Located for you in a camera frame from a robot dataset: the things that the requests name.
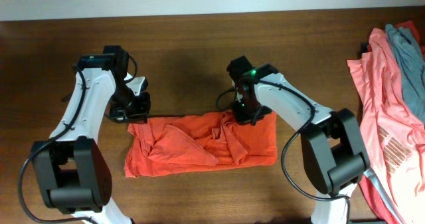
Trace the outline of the orange printed t-shirt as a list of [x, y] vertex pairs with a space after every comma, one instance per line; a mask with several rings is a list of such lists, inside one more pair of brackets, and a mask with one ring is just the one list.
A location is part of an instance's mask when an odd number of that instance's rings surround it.
[[227, 111], [150, 118], [130, 124], [128, 131], [133, 145], [124, 163], [126, 177], [271, 166], [277, 160], [274, 112], [254, 126], [238, 124]]

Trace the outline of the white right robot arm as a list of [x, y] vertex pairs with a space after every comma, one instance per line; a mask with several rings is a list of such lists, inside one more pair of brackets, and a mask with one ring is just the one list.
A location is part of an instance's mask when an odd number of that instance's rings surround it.
[[293, 87], [279, 70], [264, 64], [254, 67], [245, 56], [226, 68], [234, 92], [232, 111], [239, 124], [256, 123], [275, 112], [294, 129], [281, 154], [281, 167], [289, 177], [286, 154], [296, 138], [301, 139], [305, 173], [316, 195], [295, 189], [314, 200], [312, 223], [349, 223], [351, 194], [369, 169], [359, 123], [352, 111], [334, 111], [308, 98]]

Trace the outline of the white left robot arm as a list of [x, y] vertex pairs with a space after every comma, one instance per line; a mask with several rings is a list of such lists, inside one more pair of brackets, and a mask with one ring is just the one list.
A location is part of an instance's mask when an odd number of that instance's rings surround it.
[[145, 123], [151, 107], [143, 76], [128, 73], [134, 59], [119, 45], [80, 57], [66, 111], [46, 141], [35, 141], [32, 163], [44, 204], [85, 223], [133, 223], [112, 199], [112, 175], [98, 147], [103, 118]]

